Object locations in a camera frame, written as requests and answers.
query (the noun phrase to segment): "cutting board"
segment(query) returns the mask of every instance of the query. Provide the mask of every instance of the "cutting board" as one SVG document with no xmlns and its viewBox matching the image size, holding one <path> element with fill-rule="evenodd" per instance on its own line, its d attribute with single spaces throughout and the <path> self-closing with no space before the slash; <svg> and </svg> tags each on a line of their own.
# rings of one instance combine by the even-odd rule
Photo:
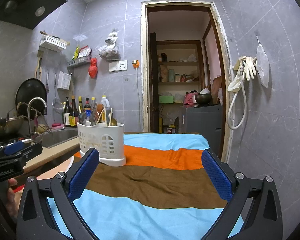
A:
<svg viewBox="0 0 300 240">
<path fill-rule="evenodd" d="M 212 87 L 211 87 L 211 95 L 212 95 L 213 104 L 216 104 L 218 102 L 218 91 L 219 91 L 219 88 L 221 88 L 221 83 L 222 83 L 221 76 L 213 79 Z"/>
</svg>

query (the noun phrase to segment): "pantry shelf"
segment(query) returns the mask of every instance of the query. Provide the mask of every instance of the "pantry shelf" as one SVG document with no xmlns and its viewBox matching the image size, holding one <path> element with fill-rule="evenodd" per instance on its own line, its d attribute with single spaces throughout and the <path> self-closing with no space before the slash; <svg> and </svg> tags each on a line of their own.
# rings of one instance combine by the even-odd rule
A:
<svg viewBox="0 0 300 240">
<path fill-rule="evenodd" d="M 165 65 L 165 66 L 197 66 L 199 65 L 199 62 L 179 62 L 179 61 L 169 61 L 169 62 L 160 62 L 159 65 Z"/>
<path fill-rule="evenodd" d="M 159 82 L 159 85 L 197 85 L 199 81 L 192 82 Z"/>
<path fill-rule="evenodd" d="M 159 105 L 183 105 L 183 103 L 171 103 L 171 104 L 167 104 L 167 103 L 159 103 Z"/>
</svg>

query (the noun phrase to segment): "hanging strainer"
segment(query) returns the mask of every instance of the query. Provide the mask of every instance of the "hanging strainer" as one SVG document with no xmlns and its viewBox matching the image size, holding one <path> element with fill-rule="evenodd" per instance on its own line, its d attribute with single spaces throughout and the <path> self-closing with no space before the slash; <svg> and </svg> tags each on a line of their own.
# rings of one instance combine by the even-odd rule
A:
<svg viewBox="0 0 300 240">
<path fill-rule="evenodd" d="M 63 113 L 63 105 L 61 104 L 60 100 L 58 98 L 55 98 L 52 101 L 52 108 L 54 111 L 56 111 L 58 114 Z"/>
</svg>

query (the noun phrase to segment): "wooden door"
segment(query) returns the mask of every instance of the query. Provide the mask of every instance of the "wooden door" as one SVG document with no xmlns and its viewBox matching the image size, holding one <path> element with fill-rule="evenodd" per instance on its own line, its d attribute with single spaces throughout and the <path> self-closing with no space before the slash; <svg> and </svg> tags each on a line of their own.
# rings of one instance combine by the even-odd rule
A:
<svg viewBox="0 0 300 240">
<path fill-rule="evenodd" d="M 155 33 L 149 35 L 149 50 L 150 132 L 159 132 L 158 57 Z"/>
</svg>

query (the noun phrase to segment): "doorway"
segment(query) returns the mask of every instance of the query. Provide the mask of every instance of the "doorway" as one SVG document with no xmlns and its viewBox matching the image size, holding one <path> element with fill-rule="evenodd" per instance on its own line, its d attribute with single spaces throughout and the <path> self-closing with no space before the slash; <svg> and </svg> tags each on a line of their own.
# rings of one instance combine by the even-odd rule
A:
<svg viewBox="0 0 300 240">
<path fill-rule="evenodd" d="M 225 89 L 229 71 L 225 68 L 230 64 L 220 23 L 213 3 L 169 0 L 142 5 L 143 131 L 200 133 L 225 160 L 230 137 Z M 207 45 L 210 30 L 215 48 L 210 40 Z M 220 74 L 217 82 L 216 73 Z M 184 105 L 185 98 L 190 98 L 188 93 L 200 93 L 205 88 L 213 97 L 209 103 Z"/>
</svg>

